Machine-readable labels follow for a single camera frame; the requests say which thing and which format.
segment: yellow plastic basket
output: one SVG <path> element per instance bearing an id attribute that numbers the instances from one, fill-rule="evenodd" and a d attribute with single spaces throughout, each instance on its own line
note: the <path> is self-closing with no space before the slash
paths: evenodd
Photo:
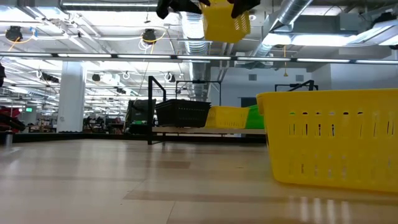
<path id="1" fill-rule="evenodd" d="M 213 106 L 209 110 L 205 127 L 244 129 L 248 114 L 249 108 Z"/>
<path id="2" fill-rule="evenodd" d="M 261 93 L 257 102 L 276 180 L 398 192 L 397 89 Z"/>
<path id="3" fill-rule="evenodd" d="M 227 0 L 210 0 L 211 6 L 201 3 L 206 40 L 237 43 L 250 34 L 249 13 L 232 19 L 233 4 Z"/>

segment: black plastic basket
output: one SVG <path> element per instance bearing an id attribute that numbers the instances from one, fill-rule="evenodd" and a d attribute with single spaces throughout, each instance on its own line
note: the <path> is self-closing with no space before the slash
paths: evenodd
<path id="1" fill-rule="evenodd" d="M 156 105 L 159 126 L 201 128 L 206 124 L 210 103 L 167 100 Z"/>

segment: ceiling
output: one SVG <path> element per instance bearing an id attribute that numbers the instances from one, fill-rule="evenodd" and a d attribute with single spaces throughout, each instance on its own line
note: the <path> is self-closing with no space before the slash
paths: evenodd
<path id="1" fill-rule="evenodd" d="M 265 15 L 275 12 L 280 6 L 279 0 L 261 1 L 261 5 L 251 11 L 256 19 L 251 21 L 251 33 L 242 41 L 233 45 L 231 54 L 236 52 L 250 52 L 262 41 L 262 25 Z M 359 12 L 371 11 L 380 7 L 388 6 L 396 1 L 314 1 L 306 8 L 302 15 L 335 16 L 342 12 L 358 14 Z M 119 54 L 185 54 L 186 38 L 182 30 L 180 16 L 170 13 L 166 19 L 159 19 L 155 12 L 114 12 L 114 11 L 62 11 L 43 8 L 40 14 L 32 16 L 32 13 L 20 10 L 18 7 L 0 7 L 0 29 L 7 30 L 11 25 L 22 26 L 23 44 L 13 43 L 0 34 L 0 52 L 11 49 L 13 52 L 73 52 L 73 53 L 119 53 Z M 36 37 L 32 37 L 31 27 L 37 31 Z M 141 35 L 145 29 L 155 29 L 157 37 L 162 37 L 153 47 L 143 49 Z M 210 55 L 223 54 L 225 44 L 212 42 L 210 44 Z M 376 46 L 377 51 L 382 52 L 387 47 Z M 287 45 L 286 49 L 274 47 L 271 53 L 275 57 L 315 57 L 324 58 L 333 55 L 341 50 L 339 47 L 311 47 L 299 45 Z M 386 55 L 375 55 L 376 58 L 383 58 Z M 48 85 L 47 82 L 38 78 L 38 70 L 61 79 L 62 62 L 56 60 L 27 60 L 20 58 L 2 58 L 1 63 L 6 68 L 7 80 L 5 85 Z M 164 75 L 174 74 L 177 80 L 189 80 L 188 63 L 170 62 L 84 62 L 88 70 L 86 90 L 86 111 L 100 110 L 108 107 L 111 113 L 124 113 L 129 99 L 147 96 L 146 76 L 153 75 L 161 84 L 167 88 L 169 97 L 175 95 L 175 84 L 165 80 Z M 283 63 L 275 63 L 273 67 L 278 69 Z M 314 67 L 311 63 L 295 63 L 289 67 L 308 68 Z M 94 82 L 93 74 L 112 74 L 120 77 L 120 81 Z M 95 86 L 119 85 L 131 86 L 129 97 L 116 93 L 114 88 L 95 88 Z M 20 87 L 17 90 L 5 87 L 3 99 L 0 105 L 39 105 L 40 110 L 45 114 L 57 110 L 59 87 Z M 34 100 L 12 100 L 6 99 L 15 96 L 33 97 Z M 191 96 L 190 87 L 182 94 L 181 98 L 189 99 Z"/>

